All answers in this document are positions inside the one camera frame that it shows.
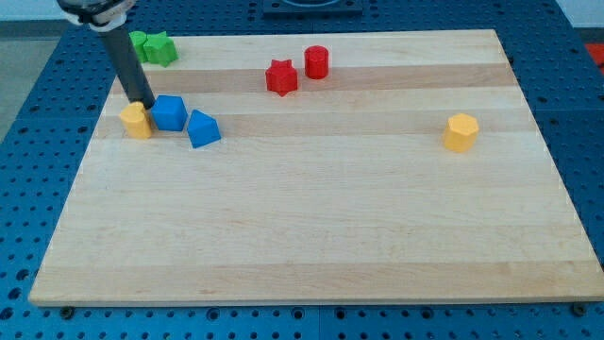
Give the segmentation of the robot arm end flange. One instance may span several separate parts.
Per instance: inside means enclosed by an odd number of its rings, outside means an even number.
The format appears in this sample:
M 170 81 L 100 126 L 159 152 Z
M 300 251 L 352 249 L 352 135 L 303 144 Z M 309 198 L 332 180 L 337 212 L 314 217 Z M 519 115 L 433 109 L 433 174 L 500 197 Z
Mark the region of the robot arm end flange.
M 71 24 L 109 32 L 126 22 L 136 0 L 57 0 L 57 4 Z

